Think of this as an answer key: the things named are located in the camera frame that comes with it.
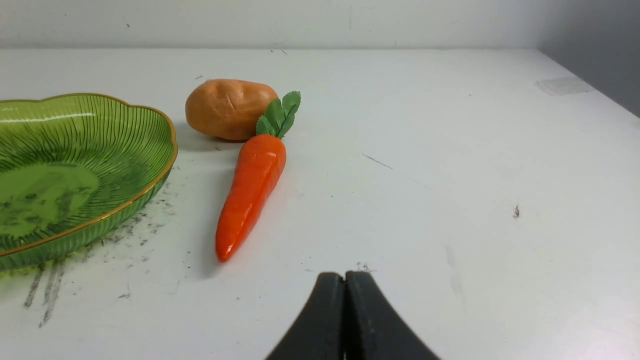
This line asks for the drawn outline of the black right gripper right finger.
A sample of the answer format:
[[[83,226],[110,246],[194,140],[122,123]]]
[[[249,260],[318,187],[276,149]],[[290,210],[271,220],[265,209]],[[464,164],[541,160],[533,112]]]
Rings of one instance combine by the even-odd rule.
[[[370,273],[348,271],[345,296],[347,360],[438,360],[394,310]]]

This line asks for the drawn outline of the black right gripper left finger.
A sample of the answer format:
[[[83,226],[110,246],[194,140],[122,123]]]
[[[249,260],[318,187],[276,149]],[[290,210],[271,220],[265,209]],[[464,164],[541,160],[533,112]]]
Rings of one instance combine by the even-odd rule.
[[[345,280],[335,272],[322,272],[310,296],[268,360],[342,360]]]

